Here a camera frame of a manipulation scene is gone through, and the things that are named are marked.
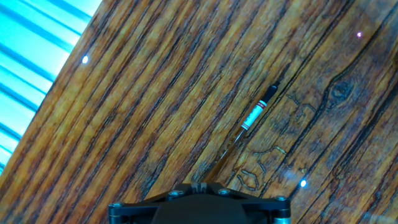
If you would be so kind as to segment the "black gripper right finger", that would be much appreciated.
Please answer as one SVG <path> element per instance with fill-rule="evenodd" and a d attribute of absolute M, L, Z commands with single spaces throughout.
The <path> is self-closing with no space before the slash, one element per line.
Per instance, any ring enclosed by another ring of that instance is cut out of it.
<path fill-rule="evenodd" d="M 292 222 L 290 200 L 285 196 L 259 198 L 221 184 L 200 183 L 198 193 L 206 196 L 199 203 L 202 217 L 211 223 L 274 223 Z"/>

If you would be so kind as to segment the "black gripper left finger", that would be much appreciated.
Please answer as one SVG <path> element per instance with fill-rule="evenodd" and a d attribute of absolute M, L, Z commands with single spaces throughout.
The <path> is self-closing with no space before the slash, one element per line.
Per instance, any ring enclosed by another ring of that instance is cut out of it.
<path fill-rule="evenodd" d="M 133 216 L 153 216 L 163 203 L 195 193 L 199 193 L 199 183 L 179 184 L 139 203 L 114 202 L 108 205 L 108 220 L 110 224 L 131 223 Z"/>

